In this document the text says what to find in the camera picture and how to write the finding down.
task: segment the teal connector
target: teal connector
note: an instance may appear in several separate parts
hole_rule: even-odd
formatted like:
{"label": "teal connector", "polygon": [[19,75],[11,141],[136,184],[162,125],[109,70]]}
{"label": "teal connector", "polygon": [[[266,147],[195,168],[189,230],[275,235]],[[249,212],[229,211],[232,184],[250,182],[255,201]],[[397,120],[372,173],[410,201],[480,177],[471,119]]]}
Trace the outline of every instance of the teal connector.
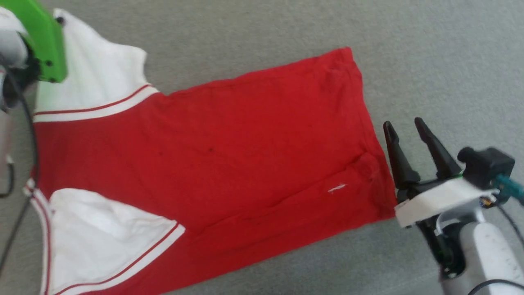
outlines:
{"label": "teal connector", "polygon": [[514,197],[524,206],[524,187],[518,182],[511,180],[506,175],[499,174],[493,182],[493,187],[500,190],[500,196]]}

